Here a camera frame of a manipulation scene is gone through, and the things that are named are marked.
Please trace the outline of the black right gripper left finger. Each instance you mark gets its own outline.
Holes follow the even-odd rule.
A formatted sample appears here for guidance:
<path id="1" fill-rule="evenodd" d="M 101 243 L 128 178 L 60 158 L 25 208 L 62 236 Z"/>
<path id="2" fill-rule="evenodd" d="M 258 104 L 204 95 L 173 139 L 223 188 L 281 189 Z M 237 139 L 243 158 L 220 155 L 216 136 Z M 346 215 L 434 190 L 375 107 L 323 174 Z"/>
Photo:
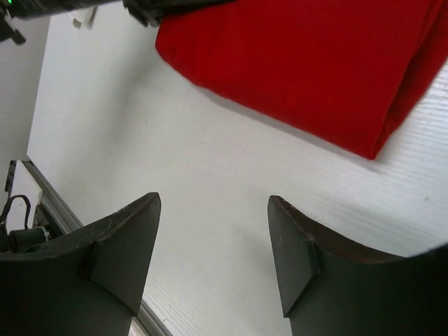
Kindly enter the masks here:
<path id="1" fill-rule="evenodd" d="M 127 335 L 161 213 L 150 192 L 69 234 L 1 229 L 2 335 Z"/>

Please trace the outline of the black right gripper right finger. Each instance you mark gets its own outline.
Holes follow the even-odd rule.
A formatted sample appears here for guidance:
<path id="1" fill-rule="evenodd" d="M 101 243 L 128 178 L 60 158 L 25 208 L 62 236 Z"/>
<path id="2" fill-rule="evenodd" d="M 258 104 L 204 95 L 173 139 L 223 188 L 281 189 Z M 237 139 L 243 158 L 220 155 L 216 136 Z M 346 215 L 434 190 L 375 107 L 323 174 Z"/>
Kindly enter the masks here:
<path id="1" fill-rule="evenodd" d="M 359 244 L 273 195 L 269 234 L 294 335 L 446 335 L 447 245 L 401 257 Z"/>

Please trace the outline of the red t shirt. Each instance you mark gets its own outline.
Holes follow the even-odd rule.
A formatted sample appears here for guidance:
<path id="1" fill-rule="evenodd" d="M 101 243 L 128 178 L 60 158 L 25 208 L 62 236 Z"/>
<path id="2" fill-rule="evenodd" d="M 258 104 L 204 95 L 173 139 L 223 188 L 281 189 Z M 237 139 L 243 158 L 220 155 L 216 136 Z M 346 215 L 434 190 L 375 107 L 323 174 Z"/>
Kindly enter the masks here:
<path id="1" fill-rule="evenodd" d="M 234 1 L 167 17 L 191 83 L 367 159 L 447 60 L 446 1 Z"/>

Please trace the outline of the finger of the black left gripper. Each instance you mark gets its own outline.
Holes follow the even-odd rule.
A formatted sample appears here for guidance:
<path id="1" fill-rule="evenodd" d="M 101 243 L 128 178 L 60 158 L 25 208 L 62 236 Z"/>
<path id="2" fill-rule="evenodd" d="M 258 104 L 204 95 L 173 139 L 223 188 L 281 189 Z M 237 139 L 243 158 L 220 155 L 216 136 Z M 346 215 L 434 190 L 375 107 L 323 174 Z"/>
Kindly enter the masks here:
<path id="1" fill-rule="evenodd" d="M 167 15 L 189 13 L 202 8 L 229 3 L 227 0 L 131 0 L 123 1 L 129 14 L 144 27 L 158 27 Z"/>

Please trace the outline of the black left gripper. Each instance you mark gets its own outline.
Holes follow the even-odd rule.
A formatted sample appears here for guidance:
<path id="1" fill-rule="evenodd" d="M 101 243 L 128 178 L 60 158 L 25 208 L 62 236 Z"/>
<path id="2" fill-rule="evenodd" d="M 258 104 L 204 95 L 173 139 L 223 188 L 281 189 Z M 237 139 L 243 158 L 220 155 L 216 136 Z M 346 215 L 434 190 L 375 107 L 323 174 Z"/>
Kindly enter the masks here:
<path id="1" fill-rule="evenodd" d="M 14 26 L 13 18 L 31 20 L 61 13 L 115 3 L 115 0 L 1 0 L 1 42 L 25 43 L 25 37 Z"/>

